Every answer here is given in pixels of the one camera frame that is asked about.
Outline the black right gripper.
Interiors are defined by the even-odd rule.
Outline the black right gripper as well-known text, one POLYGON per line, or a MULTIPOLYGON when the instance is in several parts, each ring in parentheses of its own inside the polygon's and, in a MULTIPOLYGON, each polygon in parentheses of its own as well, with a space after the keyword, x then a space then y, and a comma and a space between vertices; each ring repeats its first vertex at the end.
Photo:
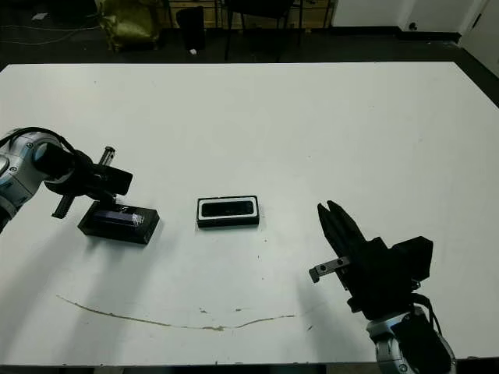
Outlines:
POLYGON ((336 273, 350 292, 352 312, 369 320, 384 319, 412 309, 412 293, 420 282, 418 250, 413 240, 388 248, 381 238, 366 241, 352 217, 337 203, 317 205, 320 226, 337 259, 309 269, 312 282, 336 273))

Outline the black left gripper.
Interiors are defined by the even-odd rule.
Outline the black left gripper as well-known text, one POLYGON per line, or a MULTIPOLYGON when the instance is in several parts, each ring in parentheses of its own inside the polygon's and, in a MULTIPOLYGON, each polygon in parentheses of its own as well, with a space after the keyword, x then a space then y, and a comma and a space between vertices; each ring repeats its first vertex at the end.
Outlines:
POLYGON ((65 218, 74 199, 79 196, 88 196, 95 201, 100 201, 105 206, 115 205, 116 193, 107 186, 108 167, 114 156, 115 149, 107 146, 100 161, 95 164, 86 154, 77 150, 70 173, 45 182, 49 191, 62 197, 52 216, 65 218))

